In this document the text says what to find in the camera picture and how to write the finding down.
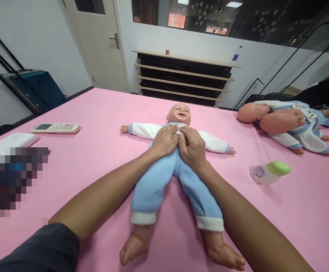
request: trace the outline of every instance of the shelf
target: shelf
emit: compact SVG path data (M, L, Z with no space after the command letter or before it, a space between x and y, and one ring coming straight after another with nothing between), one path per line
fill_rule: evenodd
M217 62L217 61L210 61L210 60L203 60L203 59L195 59L195 58L176 56L176 55L171 55L171 54L166 55L165 53L157 53L157 52L151 52L151 51L132 50L132 52L146 54L146 55L152 55L152 56L167 57L167 58L171 58L171 59L188 60L188 61L192 61L192 62L226 66L226 67L232 67L232 68L241 68L240 66L231 65L227 62Z
M162 93L178 94L178 95L182 95L182 96L190 96L190 97L207 99L207 100L222 101L221 98L211 98L211 97L205 97L205 96L197 96L197 95L194 95L194 94L185 94L185 93L178 93L178 92L173 92L173 91L165 91L165 90L155 89L155 88L149 88L149 87L142 87L142 85L140 83L137 85L137 87L139 89L145 89L145 90L151 90L151 91L158 91L158 92L162 92Z
M229 91L226 88L218 89L218 88L212 88L212 87L206 87L206 86L200 86L200 85L193 85L193 84L187 84L187 83L181 83L181 82L175 82L175 81L169 81L169 80L163 80L163 79L156 79L156 78L153 78L153 77L143 77L142 73L139 73L138 75L136 75L136 77L139 78L139 79L146 79L146 80L151 80L151 81L170 83L170 84L182 85L182 86L187 86L187 87L206 89L206 90L211 90L211 91L226 91L226 92Z
M209 107L209 108L219 108L218 105L216 105L216 104L213 107L205 106L205 105L200 105L200 106Z
M219 80L225 80L225 81L235 81L235 79L233 79L232 77L226 78L226 77L217 77L217 76L210 76L210 75L205 75L205 74L197 74L197 73L191 73L191 72L184 72L184 71L167 69L167 68L161 68L161 67L156 67L156 66L143 65L140 62L135 63L134 66L135 67L143 67L143 68L153 69L153 70L160 70L160 71L165 71L165 72L172 72L172 73L178 73L178 74L186 74L186 75L189 75L189 76L199 76L199 77L206 77L206 78L219 79Z

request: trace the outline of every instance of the blue suitcase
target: blue suitcase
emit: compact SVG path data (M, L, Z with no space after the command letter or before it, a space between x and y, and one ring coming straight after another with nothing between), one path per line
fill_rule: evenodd
M7 70L0 80L35 114L40 115L67 101L51 75L42 70L25 70L0 39L1 46L22 69L16 71L1 55L0 64Z
M51 75L42 70L20 73L20 76L11 74L4 76L9 83L29 95L30 101L37 106L42 113L56 108L67 101Z

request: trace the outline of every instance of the water bottle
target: water bottle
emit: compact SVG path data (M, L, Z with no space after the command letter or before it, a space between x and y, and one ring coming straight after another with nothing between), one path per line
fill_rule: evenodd
M239 55L240 55L241 48L242 48L242 46L240 46L240 48L237 49L235 55L233 55L233 58L232 58L232 61L231 61L230 65L234 65L234 64L235 64L235 61L237 60L237 58L238 58Z
M286 163L273 161L268 164L256 166L250 170L250 175L257 183L269 185L278 181L281 176L287 175L291 171Z

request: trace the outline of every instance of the white door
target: white door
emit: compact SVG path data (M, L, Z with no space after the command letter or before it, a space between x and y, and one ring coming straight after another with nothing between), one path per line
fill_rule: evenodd
M63 0L96 87L127 92L113 0Z

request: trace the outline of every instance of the blue onesie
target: blue onesie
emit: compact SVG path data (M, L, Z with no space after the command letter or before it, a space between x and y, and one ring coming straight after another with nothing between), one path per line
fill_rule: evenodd
M329 127L329 117L325 118L320 111L309 108L308 104L300 101L283 102L277 100L263 100L256 101L255 103L267 105L271 111L295 108L303 113L306 122L305 125L281 134L268 133L271 138L282 146L290 150L304 147L309 151L319 154L329 152L327 144L320 139L323 136L322 132L317 130L321 125Z
M182 123L176 124L179 127L186 126ZM155 124L133 123L129 125L129 133L141 138L154 139L161 128L162 126ZM199 133L206 142L207 150L224 154L229 152L230 146L225 141L204 131ZM184 193L191 201L197 227L224 231L222 212L216 200L198 175L181 159L178 147L171 155L154 163L137 182L131 200L131 222L136 225L151 225L156 222L156 211L162 203L164 187L172 175L180 180Z

